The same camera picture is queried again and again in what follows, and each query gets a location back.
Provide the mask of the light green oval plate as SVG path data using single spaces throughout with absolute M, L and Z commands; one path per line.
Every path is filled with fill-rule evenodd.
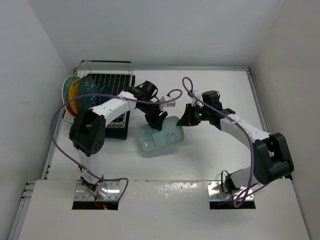
M 138 129 L 137 137 L 144 152 L 154 152 L 184 141 L 182 126 L 177 125 L 177 116 L 167 117 L 162 123 L 162 130 L 156 130 L 145 124 Z

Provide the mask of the dark blue leaf-shaped plate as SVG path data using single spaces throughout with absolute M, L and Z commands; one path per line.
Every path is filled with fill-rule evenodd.
M 103 94 L 103 95 L 110 95 L 111 94 L 111 90 L 108 87 L 107 83 L 102 84 L 99 93 Z M 99 102 L 101 102 L 101 103 L 107 102 L 109 99 L 110 98 L 108 96 L 98 96 L 97 97 L 97 100 L 99 100 Z

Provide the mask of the teal round plate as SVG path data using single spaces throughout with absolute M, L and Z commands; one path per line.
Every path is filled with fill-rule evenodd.
M 79 106 L 81 108 L 91 108 L 97 104 L 97 97 L 91 94 L 98 93 L 98 87 L 95 81 L 90 76 L 84 76 L 80 79 L 79 86 L 78 86 L 78 95 L 90 95 L 86 97 L 82 97 L 78 100 Z

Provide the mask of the red and teal floral plate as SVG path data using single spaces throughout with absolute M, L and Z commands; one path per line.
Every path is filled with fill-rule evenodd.
M 62 102 L 65 103 L 68 101 L 69 89 L 73 83 L 75 83 L 80 78 L 77 75 L 69 75 L 62 84 L 61 97 Z

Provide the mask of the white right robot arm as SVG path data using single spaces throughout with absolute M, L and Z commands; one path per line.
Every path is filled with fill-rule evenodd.
M 193 98 L 177 124 L 193 127 L 202 121 L 208 121 L 250 150 L 253 165 L 227 174 L 221 186 L 224 193 L 231 195 L 245 184 L 267 185 L 294 171 L 286 138 L 281 133 L 262 131 L 245 122 L 232 109 L 223 108 L 218 91 L 206 91 L 201 99 Z

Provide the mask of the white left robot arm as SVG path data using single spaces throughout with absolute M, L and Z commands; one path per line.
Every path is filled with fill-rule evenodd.
M 162 130 L 168 115 L 164 109 L 172 98 L 167 94 L 156 100 L 157 92 L 153 83 L 145 81 L 138 86 L 127 87 L 99 105 L 83 107 L 78 111 L 69 131 L 69 139 L 80 158 L 79 166 L 83 172 L 80 181 L 91 193 L 97 193 L 99 184 L 104 182 L 98 152 L 104 145 L 108 124 L 119 116 L 138 109 L 144 113 L 149 127 Z

